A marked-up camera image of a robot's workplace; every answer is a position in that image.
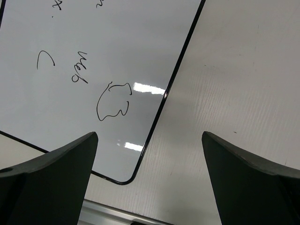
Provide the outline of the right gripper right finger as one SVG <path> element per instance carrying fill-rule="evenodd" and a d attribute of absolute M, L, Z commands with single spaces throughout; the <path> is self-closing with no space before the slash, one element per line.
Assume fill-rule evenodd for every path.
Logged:
<path fill-rule="evenodd" d="M 205 131 L 202 146 L 224 225 L 298 225 L 300 172 Z"/>

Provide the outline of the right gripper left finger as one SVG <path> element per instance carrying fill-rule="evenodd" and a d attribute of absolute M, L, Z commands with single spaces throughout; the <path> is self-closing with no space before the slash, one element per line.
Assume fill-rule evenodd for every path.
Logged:
<path fill-rule="evenodd" d="M 76 225 L 96 156 L 96 132 L 0 171 L 2 225 Z"/>

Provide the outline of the white whiteboard black frame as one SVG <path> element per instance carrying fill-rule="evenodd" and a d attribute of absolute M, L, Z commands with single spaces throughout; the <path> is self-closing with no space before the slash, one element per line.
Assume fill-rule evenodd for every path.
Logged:
<path fill-rule="evenodd" d="M 204 4 L 3 0 L 1 134 L 47 153 L 94 131 L 92 173 L 131 183 Z"/>

